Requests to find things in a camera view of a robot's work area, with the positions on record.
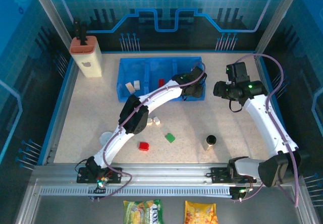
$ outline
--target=blue plastic tray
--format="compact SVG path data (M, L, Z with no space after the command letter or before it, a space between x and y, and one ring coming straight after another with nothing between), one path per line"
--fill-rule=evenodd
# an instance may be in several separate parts
M136 90L134 94L145 95L158 88L159 79L164 79L167 83L175 74L189 73L192 67L201 61L201 57L120 59L117 81L118 99L120 102L126 102L130 96L126 83L131 82L133 85L133 81L139 80L140 90ZM187 101L204 100L204 98L205 83L202 96L198 99L188 97Z

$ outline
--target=green snack bag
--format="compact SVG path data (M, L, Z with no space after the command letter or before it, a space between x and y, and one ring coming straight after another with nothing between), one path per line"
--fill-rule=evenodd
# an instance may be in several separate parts
M124 201L123 224L164 224L160 200Z

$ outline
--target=white table surface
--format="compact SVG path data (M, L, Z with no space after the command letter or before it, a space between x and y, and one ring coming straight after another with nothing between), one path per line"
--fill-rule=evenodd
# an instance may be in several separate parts
M242 110L232 113L229 101L213 96L219 80L226 81L226 65L245 54L237 53L141 53L103 54L101 78L85 78L78 73L55 163L77 163L96 154L101 148L99 137L114 131L124 103L118 102L116 83L120 58L202 57L206 65L204 101L167 102L150 114L159 126L147 126L132 137L114 158L114 163L210 163L228 162L239 156L267 159L268 151L255 123ZM251 81L259 80L253 57L244 60ZM233 109L240 105L233 102ZM172 133L176 140L165 139ZM205 152L201 142L215 135L216 146ZM138 150L139 142L148 142L148 152Z

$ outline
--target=small white block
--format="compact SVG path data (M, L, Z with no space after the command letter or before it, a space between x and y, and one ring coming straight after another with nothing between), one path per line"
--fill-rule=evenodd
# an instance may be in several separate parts
M152 118L148 118L147 120L147 126L151 126L152 125Z
M140 81L139 80L133 81L133 86L135 87L135 90L140 90Z
M160 125L160 120L158 119L158 117L154 117L152 120L157 126Z
M133 94L134 92L136 92L135 88L132 86L130 82L126 83L126 87L129 90L130 94Z

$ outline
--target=green cube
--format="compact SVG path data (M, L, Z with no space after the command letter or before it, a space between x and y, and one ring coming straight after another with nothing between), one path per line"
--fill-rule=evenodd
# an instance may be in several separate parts
M168 133L165 137L170 143L175 141L175 137L171 133Z

